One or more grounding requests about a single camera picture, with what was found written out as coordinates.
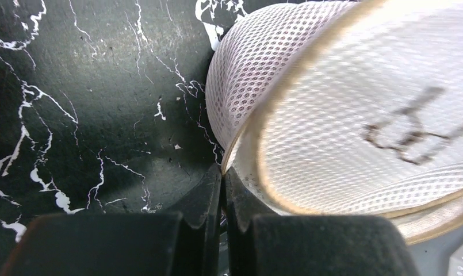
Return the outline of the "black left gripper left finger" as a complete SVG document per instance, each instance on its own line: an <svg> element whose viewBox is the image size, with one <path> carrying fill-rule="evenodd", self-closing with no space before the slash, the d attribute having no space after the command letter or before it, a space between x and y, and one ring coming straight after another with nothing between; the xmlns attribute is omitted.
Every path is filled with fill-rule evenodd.
<svg viewBox="0 0 463 276"><path fill-rule="evenodd" d="M1 275L216 275L221 172L212 165L154 214L50 214L32 221Z"/></svg>

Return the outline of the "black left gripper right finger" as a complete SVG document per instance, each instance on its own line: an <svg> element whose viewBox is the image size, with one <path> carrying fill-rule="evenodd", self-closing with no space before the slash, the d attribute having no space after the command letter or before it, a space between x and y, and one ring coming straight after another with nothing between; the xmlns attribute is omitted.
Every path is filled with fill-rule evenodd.
<svg viewBox="0 0 463 276"><path fill-rule="evenodd" d="M223 178L232 275L417 275L394 225L376 216L280 216Z"/></svg>

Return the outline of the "white mesh bag beige trim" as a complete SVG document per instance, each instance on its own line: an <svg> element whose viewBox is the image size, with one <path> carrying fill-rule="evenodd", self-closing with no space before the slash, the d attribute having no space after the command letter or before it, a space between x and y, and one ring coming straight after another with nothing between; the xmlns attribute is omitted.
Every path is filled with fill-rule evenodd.
<svg viewBox="0 0 463 276"><path fill-rule="evenodd" d="M206 111L281 215L376 215L408 244L463 224L463 1L278 3L213 55Z"/></svg>

